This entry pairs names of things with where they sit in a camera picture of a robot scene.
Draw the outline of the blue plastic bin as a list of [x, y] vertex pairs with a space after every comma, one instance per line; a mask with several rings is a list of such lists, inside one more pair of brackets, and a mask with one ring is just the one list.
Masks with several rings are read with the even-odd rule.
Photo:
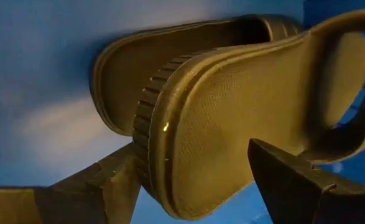
[[88, 86], [115, 39], [245, 14], [310, 27], [355, 9], [365, 0], [0, 0], [0, 187], [52, 185], [130, 143]]

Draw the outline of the tan rubber slide sandal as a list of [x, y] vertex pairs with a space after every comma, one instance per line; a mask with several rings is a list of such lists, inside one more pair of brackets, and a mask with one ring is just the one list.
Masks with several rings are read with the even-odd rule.
[[131, 136], [142, 89], [169, 60], [201, 50], [281, 40], [304, 30], [282, 15], [245, 15], [143, 30], [109, 44], [93, 68], [90, 91], [107, 127]]
[[175, 58], [138, 103], [142, 184], [177, 219], [204, 218], [253, 183], [251, 139], [315, 164], [365, 149], [365, 10]]

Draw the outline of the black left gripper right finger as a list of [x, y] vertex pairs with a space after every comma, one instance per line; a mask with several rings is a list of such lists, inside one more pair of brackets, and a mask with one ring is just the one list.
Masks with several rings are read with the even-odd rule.
[[365, 224], [365, 185], [260, 139], [247, 156], [274, 224]]

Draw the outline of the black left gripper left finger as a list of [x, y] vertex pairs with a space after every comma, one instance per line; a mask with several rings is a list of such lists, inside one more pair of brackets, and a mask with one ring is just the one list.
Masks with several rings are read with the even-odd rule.
[[130, 224], [141, 184], [128, 144], [48, 187], [0, 187], [0, 224]]

